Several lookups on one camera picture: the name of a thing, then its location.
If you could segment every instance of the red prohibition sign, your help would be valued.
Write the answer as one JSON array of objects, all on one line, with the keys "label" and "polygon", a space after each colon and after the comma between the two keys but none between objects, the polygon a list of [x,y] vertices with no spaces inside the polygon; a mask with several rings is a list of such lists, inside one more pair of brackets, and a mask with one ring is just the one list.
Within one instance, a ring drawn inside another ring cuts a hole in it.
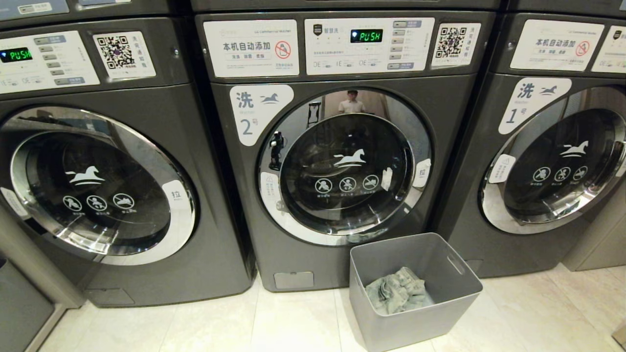
[{"label": "red prohibition sign", "polygon": [[588,41],[581,41],[580,44],[576,47],[576,56],[583,56],[584,54],[586,54],[587,51],[589,51],[589,47],[591,47],[591,44],[589,44]]},{"label": "red prohibition sign", "polygon": [[276,43],[274,51],[276,52],[276,56],[281,59],[286,59],[291,55],[291,45],[289,45],[288,42],[281,40]]}]

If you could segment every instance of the qr code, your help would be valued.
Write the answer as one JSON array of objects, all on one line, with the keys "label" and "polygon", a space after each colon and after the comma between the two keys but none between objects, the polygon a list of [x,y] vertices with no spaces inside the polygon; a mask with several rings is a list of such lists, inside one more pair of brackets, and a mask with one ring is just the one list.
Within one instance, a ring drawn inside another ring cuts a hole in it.
[{"label": "qr code", "polygon": [[442,27],[435,52],[436,58],[458,58],[463,49],[467,27]]},{"label": "qr code", "polygon": [[98,46],[107,67],[111,70],[135,67],[133,51],[126,36],[109,36],[98,38]]}]

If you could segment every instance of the person in white shirt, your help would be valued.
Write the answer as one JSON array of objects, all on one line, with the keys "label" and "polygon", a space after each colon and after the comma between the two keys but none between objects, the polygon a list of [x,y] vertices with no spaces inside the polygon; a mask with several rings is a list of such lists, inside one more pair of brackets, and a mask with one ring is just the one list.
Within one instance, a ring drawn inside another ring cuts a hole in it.
[{"label": "person in white shirt", "polygon": [[364,113],[365,105],[360,101],[356,100],[356,97],[359,95],[359,92],[356,90],[348,91],[348,100],[344,100],[339,103],[339,112],[340,113]]}]

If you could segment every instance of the white floor tile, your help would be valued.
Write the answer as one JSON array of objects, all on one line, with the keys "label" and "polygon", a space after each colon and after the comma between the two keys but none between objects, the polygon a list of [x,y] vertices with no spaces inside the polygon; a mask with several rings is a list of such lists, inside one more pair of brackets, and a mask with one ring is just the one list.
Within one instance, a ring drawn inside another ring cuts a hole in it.
[{"label": "white floor tile", "polygon": [[528,351],[611,350],[547,273],[502,277],[483,284]]},{"label": "white floor tile", "polygon": [[607,270],[617,277],[619,281],[626,284],[626,265],[608,267]]},{"label": "white floor tile", "polygon": [[75,352],[158,352],[177,306],[99,309]]},{"label": "white floor tile", "polygon": [[333,291],[272,293],[261,288],[251,350],[340,351]]},{"label": "white floor tile", "polygon": [[485,291],[448,334],[432,342],[437,352],[530,352]]},{"label": "white floor tile", "polygon": [[248,351],[260,278],[243,294],[181,304],[160,352]]},{"label": "white floor tile", "polygon": [[626,317],[626,285],[606,269],[570,272],[559,264],[547,274],[607,343],[619,351],[621,347],[611,334]]},{"label": "white floor tile", "polygon": [[[350,305],[350,293],[348,288],[334,290],[335,304],[337,306],[337,320],[339,323],[339,336],[341,338],[342,352],[366,352],[365,342],[359,330],[359,325]],[[394,349],[394,352],[435,352],[430,341],[423,341],[402,348]]]},{"label": "white floor tile", "polygon": [[67,310],[39,352],[74,351],[97,313],[98,308],[89,301],[79,309]]}]

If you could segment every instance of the digital display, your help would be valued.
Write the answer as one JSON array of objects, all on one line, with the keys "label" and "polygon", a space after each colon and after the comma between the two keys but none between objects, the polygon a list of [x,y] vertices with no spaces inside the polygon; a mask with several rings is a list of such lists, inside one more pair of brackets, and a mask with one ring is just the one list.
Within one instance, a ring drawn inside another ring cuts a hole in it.
[{"label": "digital display", "polygon": [[14,63],[32,59],[33,55],[28,48],[0,50],[0,60],[2,60],[3,63]]},{"label": "digital display", "polygon": [[350,43],[380,43],[382,29],[353,29],[350,31]]}]

